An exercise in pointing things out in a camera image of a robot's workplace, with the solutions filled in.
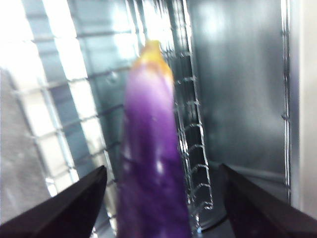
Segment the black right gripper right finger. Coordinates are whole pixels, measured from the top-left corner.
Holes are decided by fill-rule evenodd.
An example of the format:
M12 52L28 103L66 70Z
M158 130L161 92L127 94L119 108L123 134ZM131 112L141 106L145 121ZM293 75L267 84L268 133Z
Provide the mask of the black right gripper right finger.
M317 221L225 164L219 166L222 197L237 238L315 238Z

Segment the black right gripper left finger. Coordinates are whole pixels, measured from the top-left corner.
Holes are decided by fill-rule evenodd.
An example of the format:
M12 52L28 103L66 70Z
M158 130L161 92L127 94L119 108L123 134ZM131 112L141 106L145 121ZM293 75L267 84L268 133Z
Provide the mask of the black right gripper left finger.
M88 238L102 206L107 183L100 166L56 196L5 222L2 238Z

